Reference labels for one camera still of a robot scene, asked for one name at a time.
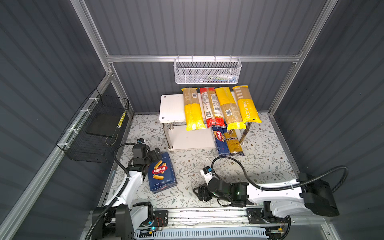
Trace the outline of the yellow clear spaghetti bag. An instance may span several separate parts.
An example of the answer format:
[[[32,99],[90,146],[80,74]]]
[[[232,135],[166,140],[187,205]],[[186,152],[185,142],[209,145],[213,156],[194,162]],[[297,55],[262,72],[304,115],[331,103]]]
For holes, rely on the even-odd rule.
[[[187,131],[206,129],[201,111],[197,88],[183,88],[184,110]]]

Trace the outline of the yellow Pastatime spaghetti bag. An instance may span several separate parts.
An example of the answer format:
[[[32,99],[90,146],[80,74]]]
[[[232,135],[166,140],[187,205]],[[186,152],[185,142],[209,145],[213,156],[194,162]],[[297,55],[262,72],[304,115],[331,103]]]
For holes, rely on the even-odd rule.
[[[249,86],[235,86],[233,91],[244,123],[261,123],[259,113],[251,97]]]

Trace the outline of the blue yellow spaghetti bag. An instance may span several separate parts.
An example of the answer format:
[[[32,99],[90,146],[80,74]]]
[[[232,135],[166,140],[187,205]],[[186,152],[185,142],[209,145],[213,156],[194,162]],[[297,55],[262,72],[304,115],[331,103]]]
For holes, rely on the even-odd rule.
[[[237,137],[237,134],[234,130],[226,130],[224,132],[226,138],[226,143],[229,148],[231,156],[244,156],[243,149],[241,147],[240,141]]]

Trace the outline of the yellow barcode spaghetti bag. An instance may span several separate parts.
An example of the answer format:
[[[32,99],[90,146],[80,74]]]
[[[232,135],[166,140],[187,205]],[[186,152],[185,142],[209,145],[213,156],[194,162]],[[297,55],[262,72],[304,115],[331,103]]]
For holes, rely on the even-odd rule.
[[[240,130],[245,129],[246,124],[243,122],[240,110],[229,87],[221,87],[215,89],[221,110],[227,123],[227,129]]]

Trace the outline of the red yellow spaghetti bag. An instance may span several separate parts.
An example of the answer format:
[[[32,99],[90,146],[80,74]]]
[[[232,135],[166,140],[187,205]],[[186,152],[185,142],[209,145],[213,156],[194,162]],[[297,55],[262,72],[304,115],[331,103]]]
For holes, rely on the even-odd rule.
[[[200,88],[207,127],[225,128],[225,121],[215,88]]]

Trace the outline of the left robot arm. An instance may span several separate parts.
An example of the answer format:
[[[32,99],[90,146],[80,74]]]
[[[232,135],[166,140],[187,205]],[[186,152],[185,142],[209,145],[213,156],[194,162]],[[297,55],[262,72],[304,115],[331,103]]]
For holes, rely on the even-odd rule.
[[[133,158],[125,167],[117,158],[117,152],[125,146],[132,146]],[[149,202],[131,206],[134,194],[144,182],[151,163],[162,159],[158,148],[151,150],[144,139],[137,139],[136,143],[124,143],[113,151],[114,162],[124,171],[125,178],[118,188],[118,192],[103,207],[96,208],[92,216],[92,225],[85,239],[100,240],[108,228],[115,230],[115,236],[121,240],[131,240],[135,231],[144,222],[151,222],[154,218],[153,206]]]

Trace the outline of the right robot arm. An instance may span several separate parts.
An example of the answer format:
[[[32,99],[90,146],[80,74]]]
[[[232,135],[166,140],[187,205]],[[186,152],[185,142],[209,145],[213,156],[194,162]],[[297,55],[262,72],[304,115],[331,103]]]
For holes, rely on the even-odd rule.
[[[193,189],[200,201],[208,202],[215,198],[234,208],[261,203],[263,208],[259,217],[268,223],[286,223],[291,215],[308,211],[323,217],[340,214],[334,193],[348,177],[346,166],[336,166],[316,177],[301,173],[294,180],[257,184],[248,176],[241,162],[231,157],[224,158],[240,166],[246,182],[227,183],[216,173],[214,165],[206,166],[201,170],[206,183]]]

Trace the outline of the blue Barilla pasta box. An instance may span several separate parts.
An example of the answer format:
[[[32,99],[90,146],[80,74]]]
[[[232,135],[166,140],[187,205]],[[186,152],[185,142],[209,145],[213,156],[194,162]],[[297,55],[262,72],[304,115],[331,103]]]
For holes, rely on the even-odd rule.
[[[162,159],[151,163],[148,178],[152,193],[175,187],[177,185],[176,175],[169,153],[162,153]]]

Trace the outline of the blue Barilla spaghetti box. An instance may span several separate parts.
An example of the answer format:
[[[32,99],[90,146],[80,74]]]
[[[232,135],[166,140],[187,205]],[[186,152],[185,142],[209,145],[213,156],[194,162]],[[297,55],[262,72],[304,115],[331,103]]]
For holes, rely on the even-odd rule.
[[[217,149],[219,156],[220,157],[230,156],[231,153],[230,153],[230,150],[229,150],[229,147],[227,145],[227,141],[226,141],[226,138],[224,135],[226,129],[221,128],[221,127],[214,127],[214,126],[212,126],[211,128],[213,131],[215,145],[216,145],[216,149]]]

